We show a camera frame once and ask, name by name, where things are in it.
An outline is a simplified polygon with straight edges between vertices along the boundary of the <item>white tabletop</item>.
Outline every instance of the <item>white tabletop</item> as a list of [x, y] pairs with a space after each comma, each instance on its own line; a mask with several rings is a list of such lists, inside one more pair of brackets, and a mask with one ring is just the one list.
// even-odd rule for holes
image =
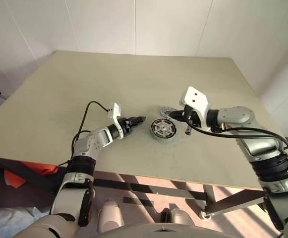
[[[70, 157], [87, 103], [117, 102], [122, 116], [147, 118], [103, 149], [96, 170], [260, 188], [234, 139], [187, 136], [180, 122], [174, 141], [152, 138], [151, 122], [162, 107], [182, 109], [178, 101], [188, 86], [207, 95], [213, 109], [247, 106], [264, 127], [279, 131], [231, 59], [57, 52], [0, 107], [0, 158], [60, 164]], [[109, 124], [92, 105], [84, 129]]]

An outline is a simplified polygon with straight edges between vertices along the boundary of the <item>caster wheel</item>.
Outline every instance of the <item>caster wheel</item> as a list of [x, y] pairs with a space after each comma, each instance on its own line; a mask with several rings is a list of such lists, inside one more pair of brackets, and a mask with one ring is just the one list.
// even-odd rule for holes
[[209, 221], [209, 220], [211, 220], [211, 216], [206, 215], [204, 209], [201, 209], [201, 210], [199, 211], [198, 216], [199, 216], [199, 218], [200, 218], [202, 221]]

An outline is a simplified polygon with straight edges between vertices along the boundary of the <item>white wall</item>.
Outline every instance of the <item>white wall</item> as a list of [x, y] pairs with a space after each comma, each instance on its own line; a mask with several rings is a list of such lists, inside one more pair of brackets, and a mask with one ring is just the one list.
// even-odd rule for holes
[[0, 0], [2, 91], [56, 50], [231, 57], [288, 136], [288, 0]]

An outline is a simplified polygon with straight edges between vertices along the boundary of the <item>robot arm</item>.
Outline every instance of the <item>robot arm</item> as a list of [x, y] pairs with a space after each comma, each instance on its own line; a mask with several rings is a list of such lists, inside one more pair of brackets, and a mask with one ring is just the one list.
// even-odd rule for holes
[[116, 103], [108, 110], [113, 124], [89, 133], [78, 139], [50, 215], [17, 234], [16, 238], [44, 237], [71, 238], [80, 227], [89, 223], [89, 211], [94, 199], [93, 172], [100, 151], [114, 139], [123, 139], [140, 125], [145, 117], [121, 118], [120, 106]]
[[206, 96], [193, 87], [189, 87], [183, 94], [180, 104], [184, 106], [182, 113], [179, 115], [173, 112], [170, 116], [185, 121], [188, 124], [187, 131], [191, 127], [200, 127], [204, 133], [212, 134], [207, 131], [211, 129], [212, 132], [218, 133], [224, 127], [235, 138], [238, 137], [237, 144], [266, 191], [265, 205], [271, 220], [288, 238], [288, 154], [282, 141], [271, 137], [270, 134], [249, 130], [249, 127], [264, 129], [256, 121], [251, 109], [233, 107], [212, 110]]

